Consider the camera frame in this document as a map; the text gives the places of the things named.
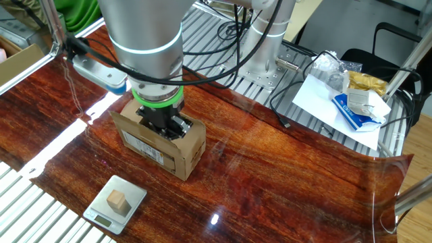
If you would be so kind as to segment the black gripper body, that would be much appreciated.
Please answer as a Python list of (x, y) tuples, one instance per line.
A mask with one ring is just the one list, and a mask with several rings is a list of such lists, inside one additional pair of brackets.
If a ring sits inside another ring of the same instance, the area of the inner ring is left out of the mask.
[(179, 117), (180, 111), (184, 107), (184, 102), (179, 105), (168, 105), (162, 108), (151, 108), (142, 105), (136, 114), (143, 117), (144, 120), (152, 125), (154, 131), (171, 130), (173, 132), (179, 132), (180, 126), (176, 124), (172, 117)]

